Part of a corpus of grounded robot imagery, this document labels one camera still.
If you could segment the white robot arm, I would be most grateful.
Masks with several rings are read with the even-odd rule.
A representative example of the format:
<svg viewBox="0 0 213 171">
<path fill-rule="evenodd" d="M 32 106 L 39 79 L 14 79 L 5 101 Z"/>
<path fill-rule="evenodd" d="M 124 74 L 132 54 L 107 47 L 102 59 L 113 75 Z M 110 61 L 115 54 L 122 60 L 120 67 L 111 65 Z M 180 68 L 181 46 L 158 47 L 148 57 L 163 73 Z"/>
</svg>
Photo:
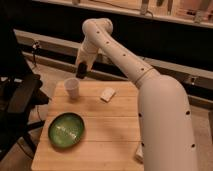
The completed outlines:
<svg viewBox="0 0 213 171">
<path fill-rule="evenodd" d="M 189 100 L 180 82 L 113 39 L 110 19 L 87 19 L 82 31 L 76 76 L 83 78 L 103 51 L 138 89 L 144 171 L 198 171 Z"/>
</svg>

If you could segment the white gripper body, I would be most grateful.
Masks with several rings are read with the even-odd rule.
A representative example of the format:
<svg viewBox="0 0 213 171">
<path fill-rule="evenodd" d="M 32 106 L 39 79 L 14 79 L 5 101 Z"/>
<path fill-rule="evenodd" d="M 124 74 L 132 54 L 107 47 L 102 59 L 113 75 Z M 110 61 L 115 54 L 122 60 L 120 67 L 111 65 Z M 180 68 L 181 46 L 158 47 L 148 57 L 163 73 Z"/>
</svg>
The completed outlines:
<svg viewBox="0 0 213 171">
<path fill-rule="evenodd" d="M 83 42 L 78 49 L 75 65 L 79 66 L 82 62 L 85 62 L 87 65 L 87 70 L 90 71 L 96 57 L 97 47 L 90 42 Z"/>
</svg>

